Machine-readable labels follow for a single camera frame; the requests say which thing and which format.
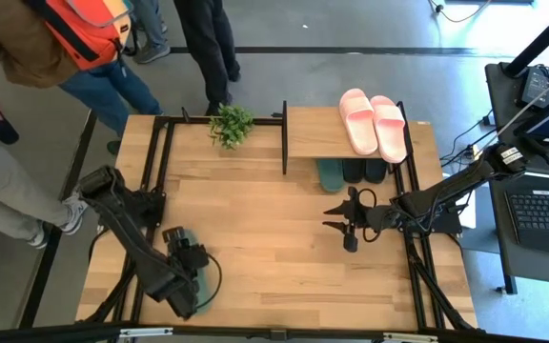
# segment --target gray floor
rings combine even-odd
[[[184,46],[173,3],[161,2],[170,43]],[[462,17],[475,7],[446,8],[449,15]],[[238,46],[472,48],[490,57],[518,53],[549,22],[549,0],[534,7],[491,6],[463,24],[435,19],[427,0],[228,0],[226,9]],[[490,110],[483,68],[501,58],[242,54],[238,60],[243,79],[232,87],[234,101],[258,115],[280,111],[283,100],[292,106],[333,106],[344,91],[360,87],[404,101],[411,119],[431,121],[444,154],[458,133]],[[539,61],[549,65],[549,50]],[[202,79],[189,55],[133,69],[168,114],[179,114],[181,106],[190,113],[205,110]],[[14,86],[1,69],[0,103],[22,136],[10,150],[45,189],[57,194],[87,110],[58,89]],[[479,136],[476,129],[459,144]],[[111,138],[111,132],[97,127],[83,172],[113,162],[104,148]],[[90,213],[84,230],[61,241],[36,325],[72,323],[95,222]],[[16,325],[36,257],[23,243],[0,235],[0,329]],[[464,259],[481,328],[549,338],[549,283],[521,279],[519,295],[500,295],[493,292],[502,284],[498,256],[466,252]]]

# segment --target pink slipper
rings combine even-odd
[[[399,163],[406,158],[404,126],[406,121],[401,111],[389,98],[377,95],[370,100],[374,109],[374,128],[382,159]]]
[[[352,89],[342,95],[340,116],[355,152],[368,155],[378,149],[373,124],[374,110],[362,90]]]

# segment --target backpack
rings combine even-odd
[[[82,70],[110,63],[131,31],[128,0],[24,0]]]

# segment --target green plant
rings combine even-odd
[[[219,116],[209,122],[213,144],[219,142],[224,149],[235,150],[252,130],[254,115],[238,106],[219,105]]]

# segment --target black slipper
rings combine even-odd
[[[342,161],[342,173],[344,181],[348,183],[358,183],[365,173],[366,160],[363,158],[347,158]]]
[[[381,183],[387,174],[388,163],[382,158],[371,158],[366,160],[366,181],[372,183]]]

